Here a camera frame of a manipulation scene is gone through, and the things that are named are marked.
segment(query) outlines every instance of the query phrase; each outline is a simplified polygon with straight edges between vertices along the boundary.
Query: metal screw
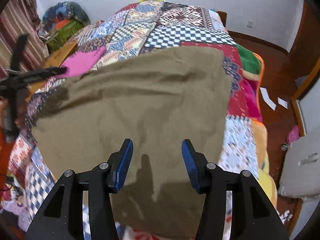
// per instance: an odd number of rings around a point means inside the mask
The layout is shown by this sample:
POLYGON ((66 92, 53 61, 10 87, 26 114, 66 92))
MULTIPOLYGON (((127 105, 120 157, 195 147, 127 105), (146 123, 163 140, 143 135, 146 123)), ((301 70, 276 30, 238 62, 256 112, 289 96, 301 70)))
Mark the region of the metal screw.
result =
POLYGON ((102 170, 104 170, 104 169, 106 169, 106 168, 108 168, 108 167, 109 167, 109 164, 108 164, 108 163, 101 163, 101 164, 99 165, 99 168, 102 169, 102 170))
POLYGON ((244 171, 242 171, 242 174, 243 174, 243 176, 250 177, 251 172, 247 171, 247 170, 244 170, 244 171))
POLYGON ((210 170, 214 170, 216 168, 216 165, 214 163, 208 163, 207 168, 210 170))
POLYGON ((72 170, 67 170, 64 172, 64 176, 70 177, 72 175, 73 171, 72 170))

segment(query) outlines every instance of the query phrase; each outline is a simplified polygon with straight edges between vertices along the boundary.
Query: khaki fabric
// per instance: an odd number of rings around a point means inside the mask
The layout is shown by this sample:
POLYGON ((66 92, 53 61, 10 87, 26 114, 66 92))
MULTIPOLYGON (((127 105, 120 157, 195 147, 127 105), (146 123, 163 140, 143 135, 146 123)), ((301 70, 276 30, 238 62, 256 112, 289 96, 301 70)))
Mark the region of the khaki fabric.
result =
POLYGON ((204 196, 191 187, 181 142, 218 162, 231 86, 222 58, 212 48, 170 48, 67 80, 32 130, 44 161, 57 178, 88 171, 132 139, 125 186, 111 195, 115 220, 194 237, 204 196))

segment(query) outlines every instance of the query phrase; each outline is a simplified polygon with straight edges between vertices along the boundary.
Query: paper on floor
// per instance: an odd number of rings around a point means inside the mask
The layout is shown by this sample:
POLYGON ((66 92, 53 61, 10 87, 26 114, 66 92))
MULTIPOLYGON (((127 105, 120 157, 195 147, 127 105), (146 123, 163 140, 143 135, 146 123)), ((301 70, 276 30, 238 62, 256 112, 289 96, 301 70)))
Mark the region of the paper on floor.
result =
POLYGON ((288 109, 288 102, 278 98, 278 104, 283 106, 284 108, 288 109))
POLYGON ((260 87, 260 92, 265 103, 274 111, 276 104, 269 98, 267 89, 260 87))

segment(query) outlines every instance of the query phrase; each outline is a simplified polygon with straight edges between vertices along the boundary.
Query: curtain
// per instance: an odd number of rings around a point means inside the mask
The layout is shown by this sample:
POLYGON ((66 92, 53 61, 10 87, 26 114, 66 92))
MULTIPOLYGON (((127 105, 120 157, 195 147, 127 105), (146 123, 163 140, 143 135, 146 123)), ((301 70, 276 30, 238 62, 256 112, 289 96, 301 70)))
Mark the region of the curtain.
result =
POLYGON ((10 66, 16 39, 21 34, 29 33, 23 60, 20 63, 22 71, 39 68, 41 61, 48 56, 48 49, 36 32, 39 22, 36 0, 8 2, 0 14, 0 78, 7 76, 5 68, 10 66))

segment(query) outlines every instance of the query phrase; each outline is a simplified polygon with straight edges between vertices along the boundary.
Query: wooden floor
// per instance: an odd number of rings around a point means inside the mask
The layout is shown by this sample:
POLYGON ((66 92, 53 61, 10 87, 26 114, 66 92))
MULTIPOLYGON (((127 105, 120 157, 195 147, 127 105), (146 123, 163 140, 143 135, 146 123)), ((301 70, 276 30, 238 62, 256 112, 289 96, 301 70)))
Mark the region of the wooden floor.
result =
MULTIPOLYGON (((294 83, 294 74, 290 71, 290 62, 286 54, 276 49, 267 47, 253 41, 241 38, 233 38, 235 42, 259 54, 265 63, 265 73, 261 87, 268 90, 270 99, 277 104, 277 98, 290 102, 290 98, 297 91, 294 83)), ((268 130, 268 155, 270 161, 270 175, 274 179, 277 187, 284 162, 284 152, 280 150, 280 145, 286 142, 287 134, 296 125, 291 106, 289 109, 277 105, 273 111, 262 99, 260 94, 260 109, 263 123, 268 130)), ((286 210, 290 214, 294 213, 297 200, 278 195, 277 210, 283 214, 286 210)))

